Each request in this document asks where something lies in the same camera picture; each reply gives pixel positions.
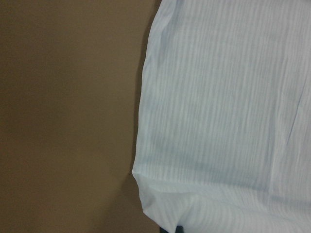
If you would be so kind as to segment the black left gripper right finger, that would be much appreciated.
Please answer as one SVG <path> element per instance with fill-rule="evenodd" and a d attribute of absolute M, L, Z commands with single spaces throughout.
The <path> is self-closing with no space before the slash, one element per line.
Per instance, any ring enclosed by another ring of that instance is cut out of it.
<path fill-rule="evenodd" d="M 176 227 L 176 233 L 184 233 L 184 228 L 183 228 L 183 226 L 177 226 L 177 227 Z"/>

